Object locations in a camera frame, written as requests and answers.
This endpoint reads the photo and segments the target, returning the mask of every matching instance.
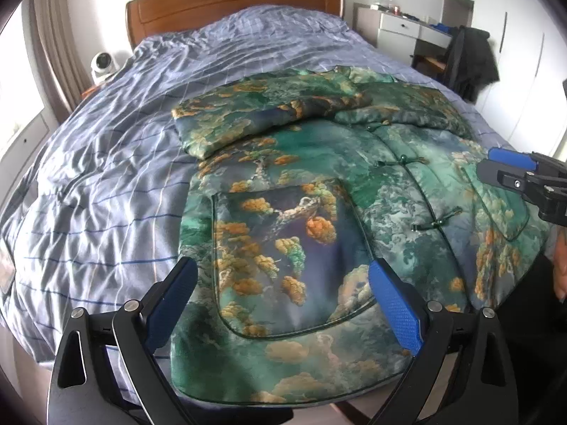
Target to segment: desk drawer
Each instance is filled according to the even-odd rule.
[[[441,48],[446,48],[449,46],[451,36],[441,33],[438,30],[430,29],[429,27],[421,27],[420,40],[440,46]]]
[[[412,38],[417,38],[420,34],[419,24],[390,14],[382,14],[380,28],[389,32],[411,36]]]

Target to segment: white wardrobe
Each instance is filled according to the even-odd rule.
[[[539,0],[474,3],[472,26],[490,32],[500,74],[481,91],[477,110],[517,150],[563,156],[567,45],[555,23]]]

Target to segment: dark jacket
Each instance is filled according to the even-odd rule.
[[[453,35],[444,59],[441,82],[463,99],[475,102],[482,87],[498,81],[498,68],[484,30],[461,27]]]

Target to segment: blue checkered duvet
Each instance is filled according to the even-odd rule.
[[[16,266],[2,323],[51,367],[71,310],[117,309],[176,263],[179,222],[196,161],[171,109],[243,76],[288,67],[370,67],[443,91],[486,147],[507,146],[453,92],[381,55],[337,17],[254,6],[201,30],[151,36],[115,79],[56,131],[0,219]],[[31,188],[38,196],[30,200]],[[169,346],[157,351],[169,374]],[[133,392],[116,350],[119,387]]]

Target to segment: person's hand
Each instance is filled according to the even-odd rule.
[[[554,291],[559,300],[567,296],[567,238],[565,228],[558,228],[554,253]]]

